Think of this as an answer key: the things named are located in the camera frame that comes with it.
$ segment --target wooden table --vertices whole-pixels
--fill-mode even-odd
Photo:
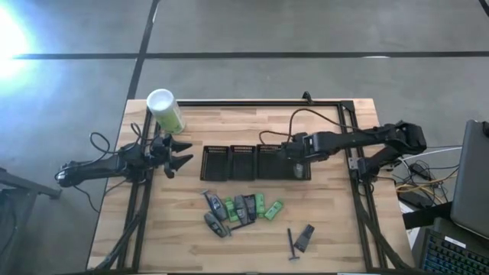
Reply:
[[[379,125],[372,99],[352,99],[360,128]],[[298,107],[183,107],[187,126],[177,141],[193,146],[182,154],[194,158],[167,179],[158,169],[154,173],[151,203],[148,210],[140,272],[335,272],[364,271],[358,225],[351,197],[346,158],[343,152],[327,161],[312,164],[310,181],[266,181],[223,183],[200,181],[202,146],[259,143],[263,130],[285,131],[291,113]],[[332,107],[311,107],[338,120]],[[118,147],[135,139],[129,125],[142,126],[146,112],[144,100],[128,102],[122,121]],[[308,112],[294,118],[293,132],[340,132],[338,126]],[[264,134],[265,142],[279,144],[283,137]],[[381,147],[366,147],[367,156]],[[107,188],[120,182],[110,179]],[[203,215],[209,207],[200,194],[204,189],[220,198],[239,194],[264,193],[267,207],[282,199],[284,209],[269,222],[237,230],[231,238],[219,238],[206,226]],[[130,184],[113,189],[103,200],[102,211],[93,241],[89,267],[94,267],[112,249],[124,226]],[[393,249],[413,264],[410,246],[391,181],[375,183],[374,199],[381,231]],[[307,224],[313,225],[313,238],[306,253],[297,251],[300,260],[289,262],[287,228],[293,239]],[[369,236],[372,257],[376,262],[373,238]],[[133,243],[128,252],[131,259]]]

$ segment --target keyboard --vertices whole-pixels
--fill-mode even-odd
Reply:
[[[489,274],[489,258],[465,249],[465,244],[426,229],[423,262],[425,271],[460,274]]]

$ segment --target black plastic basket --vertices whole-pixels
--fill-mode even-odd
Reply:
[[[229,175],[229,147],[204,146],[200,179],[226,181]]]
[[[311,180],[309,163],[296,164],[279,156],[280,145],[257,146],[257,178],[263,180]]]
[[[256,178],[256,147],[231,146],[231,180],[254,180]]]

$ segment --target white lid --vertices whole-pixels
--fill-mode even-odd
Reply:
[[[146,99],[147,107],[156,112],[164,112],[173,104],[173,94],[167,89],[157,89]]]

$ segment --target concrete floor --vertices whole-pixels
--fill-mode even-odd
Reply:
[[[0,57],[137,53],[151,0],[0,0]],[[489,50],[478,0],[162,1],[148,52]],[[88,133],[115,143],[134,60],[0,60],[0,167],[56,187],[68,160],[98,156]],[[381,123],[423,126],[429,145],[460,144],[465,121],[489,118],[489,58],[146,60],[136,92],[182,99],[371,97]],[[425,157],[458,162],[458,151]],[[98,208],[104,180],[80,187]],[[453,183],[448,183],[453,190]],[[16,274],[83,270],[97,222],[86,197],[40,197]]]

